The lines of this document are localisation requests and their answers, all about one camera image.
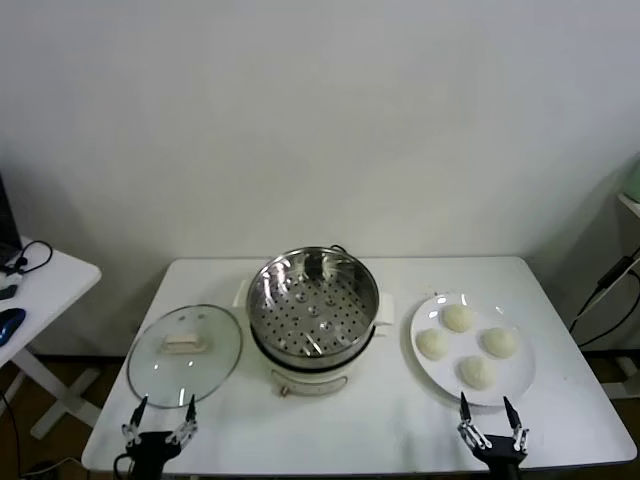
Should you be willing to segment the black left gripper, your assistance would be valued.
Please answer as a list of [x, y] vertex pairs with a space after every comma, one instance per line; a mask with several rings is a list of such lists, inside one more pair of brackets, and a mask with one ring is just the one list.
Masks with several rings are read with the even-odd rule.
[[145, 395], [134, 409], [127, 424], [122, 425], [122, 434], [127, 445], [126, 454], [132, 460], [132, 478], [135, 480], [161, 480], [167, 462], [181, 453], [180, 444], [188, 444], [198, 430], [195, 396], [192, 396], [183, 423], [170, 431], [144, 432], [139, 435], [139, 426], [147, 405]]

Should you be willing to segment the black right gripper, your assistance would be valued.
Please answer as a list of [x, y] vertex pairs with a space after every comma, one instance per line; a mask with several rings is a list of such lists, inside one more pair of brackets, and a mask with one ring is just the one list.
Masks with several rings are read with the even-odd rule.
[[474, 449], [474, 457], [488, 467], [491, 479], [522, 480], [520, 464], [527, 452], [529, 430], [523, 427], [518, 412], [506, 396], [503, 401], [512, 438], [497, 435], [486, 437], [473, 423], [463, 392], [460, 393], [460, 423], [457, 431], [467, 447]]

